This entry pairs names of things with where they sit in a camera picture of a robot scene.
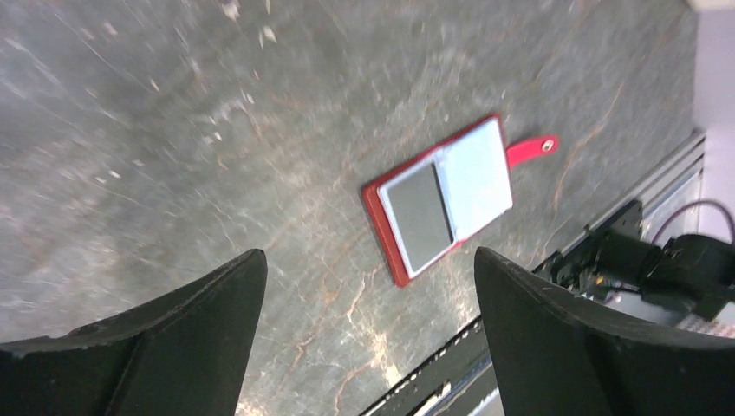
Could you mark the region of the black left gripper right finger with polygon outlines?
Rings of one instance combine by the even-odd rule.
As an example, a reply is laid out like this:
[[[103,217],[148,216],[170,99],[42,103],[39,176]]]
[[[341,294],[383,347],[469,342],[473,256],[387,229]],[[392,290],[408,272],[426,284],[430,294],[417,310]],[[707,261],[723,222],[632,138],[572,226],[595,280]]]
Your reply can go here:
[[[733,414],[733,340],[610,309],[486,247],[474,279],[506,414]]]

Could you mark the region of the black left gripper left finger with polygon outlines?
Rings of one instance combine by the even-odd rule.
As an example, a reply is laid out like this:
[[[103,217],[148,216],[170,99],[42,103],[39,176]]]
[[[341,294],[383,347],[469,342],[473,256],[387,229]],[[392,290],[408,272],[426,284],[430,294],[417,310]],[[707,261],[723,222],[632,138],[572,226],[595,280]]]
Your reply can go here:
[[[267,281],[249,250],[68,334],[1,346],[4,415],[232,415]]]

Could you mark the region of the red leather card holder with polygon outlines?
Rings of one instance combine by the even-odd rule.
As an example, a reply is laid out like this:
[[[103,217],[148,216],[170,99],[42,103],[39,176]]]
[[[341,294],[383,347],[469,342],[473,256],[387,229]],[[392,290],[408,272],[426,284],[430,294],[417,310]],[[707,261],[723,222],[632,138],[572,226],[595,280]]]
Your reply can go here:
[[[361,188],[361,201],[394,284],[406,287],[413,279],[483,230],[513,206],[511,169],[554,153],[560,146],[555,135],[520,140],[506,146],[499,114],[487,114],[471,125],[383,173]],[[386,188],[405,171],[433,163],[439,178],[453,243],[420,274],[410,277],[396,241]]]

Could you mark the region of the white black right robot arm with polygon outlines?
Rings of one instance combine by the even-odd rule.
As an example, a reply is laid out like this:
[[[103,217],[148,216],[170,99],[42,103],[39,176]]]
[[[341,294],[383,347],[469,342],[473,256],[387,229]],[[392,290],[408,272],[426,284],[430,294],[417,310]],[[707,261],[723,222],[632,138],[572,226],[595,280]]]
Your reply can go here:
[[[713,321],[734,300],[734,243],[683,234],[664,244],[643,240],[642,203],[629,201],[599,225],[586,227],[535,274],[598,303],[628,293],[643,302]]]

